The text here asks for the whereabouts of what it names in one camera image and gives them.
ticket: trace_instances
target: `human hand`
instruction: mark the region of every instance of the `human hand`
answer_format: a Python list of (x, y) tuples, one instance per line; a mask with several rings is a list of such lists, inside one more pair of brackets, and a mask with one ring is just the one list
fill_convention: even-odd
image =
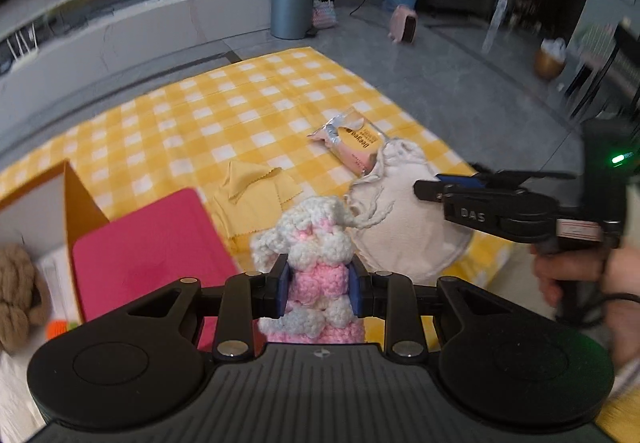
[[(533, 273), (546, 303), (557, 307), (562, 298), (559, 280), (597, 282), (604, 255), (598, 250), (567, 251), (536, 255)], [(602, 279), (602, 292), (640, 295), (640, 250), (629, 246), (614, 249)], [(640, 357), (640, 304), (626, 300), (604, 305), (605, 323), (612, 333), (611, 358), (617, 368)]]

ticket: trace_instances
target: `brown plush toy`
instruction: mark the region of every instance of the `brown plush toy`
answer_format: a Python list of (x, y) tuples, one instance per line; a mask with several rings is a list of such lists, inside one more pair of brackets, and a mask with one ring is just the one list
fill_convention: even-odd
[(46, 281), (20, 245), (0, 248), (0, 353), (24, 347), (31, 326), (44, 326), (51, 309)]

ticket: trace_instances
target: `pink and yellow package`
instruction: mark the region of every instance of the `pink and yellow package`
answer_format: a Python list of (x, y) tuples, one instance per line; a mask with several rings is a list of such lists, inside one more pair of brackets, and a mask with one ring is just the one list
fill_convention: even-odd
[(307, 137), (324, 142), (358, 176), (366, 176), (373, 170), (378, 150), (387, 141), (382, 131), (353, 108), (334, 116)]

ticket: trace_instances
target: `metal screw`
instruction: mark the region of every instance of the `metal screw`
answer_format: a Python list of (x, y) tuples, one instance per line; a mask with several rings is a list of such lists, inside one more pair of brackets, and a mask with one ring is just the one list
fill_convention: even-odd
[(412, 340), (396, 342), (391, 350), (399, 357), (417, 357), (424, 351), (424, 346)]
[(225, 340), (218, 344), (217, 349), (225, 357), (240, 357), (249, 350), (249, 346), (241, 340)]

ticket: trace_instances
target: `blue trash can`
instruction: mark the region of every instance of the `blue trash can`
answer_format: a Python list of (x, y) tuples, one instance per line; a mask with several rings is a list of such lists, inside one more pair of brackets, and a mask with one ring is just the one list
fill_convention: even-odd
[(311, 28), (314, 0), (271, 0), (271, 35), (304, 38)]

